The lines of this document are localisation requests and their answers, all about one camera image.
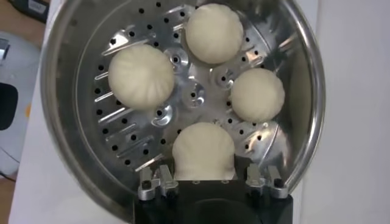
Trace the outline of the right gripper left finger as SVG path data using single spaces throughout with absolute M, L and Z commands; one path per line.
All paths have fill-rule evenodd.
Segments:
M 154 200 L 157 193 L 167 200 L 175 200 L 179 195 L 179 182 L 174 179 L 173 159 L 164 159 L 155 171 L 149 166 L 143 167 L 139 176 L 137 192 L 139 201 Z

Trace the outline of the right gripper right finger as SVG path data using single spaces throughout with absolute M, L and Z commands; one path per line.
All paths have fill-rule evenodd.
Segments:
M 250 191 L 272 198 L 287 198 L 288 187 L 282 180 L 277 166 L 260 169 L 251 159 L 235 155 L 236 174 L 234 179 L 244 180 Z

